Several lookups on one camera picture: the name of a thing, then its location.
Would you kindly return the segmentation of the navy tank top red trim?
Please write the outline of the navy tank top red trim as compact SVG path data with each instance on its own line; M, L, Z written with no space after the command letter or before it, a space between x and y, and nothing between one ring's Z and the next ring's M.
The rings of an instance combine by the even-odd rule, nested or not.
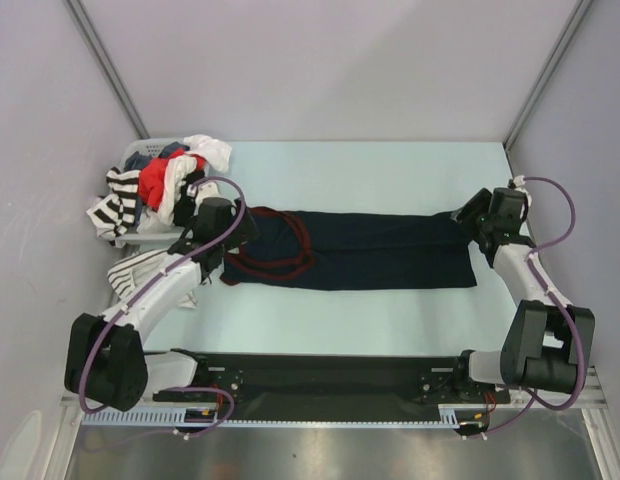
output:
M251 211L259 236L224 258L221 280L319 291L473 288L470 240L431 216Z

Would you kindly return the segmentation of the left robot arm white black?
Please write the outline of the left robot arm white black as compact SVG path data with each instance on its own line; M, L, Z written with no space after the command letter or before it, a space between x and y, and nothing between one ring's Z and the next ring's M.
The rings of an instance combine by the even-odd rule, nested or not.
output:
M149 279L103 313L77 317L64 386L78 395L81 408L87 413L107 407L128 411L161 391L180 391L192 400L204 397L211 376L193 354L176 349L147 354L144 343L169 311L222 264L227 251L257 236L243 199L206 199Z

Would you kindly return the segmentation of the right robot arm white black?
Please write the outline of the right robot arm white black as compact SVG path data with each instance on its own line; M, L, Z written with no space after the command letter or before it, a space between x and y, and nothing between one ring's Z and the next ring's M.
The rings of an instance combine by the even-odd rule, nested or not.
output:
M595 330L594 313L576 306L545 272L540 246L522 234L531 205L515 185L480 190L452 218L470 235L506 285L517 309L498 351L466 350L464 368L451 376L453 393L474 401L487 385L514 387L541 405L541 393L566 395L574 405L585 385Z

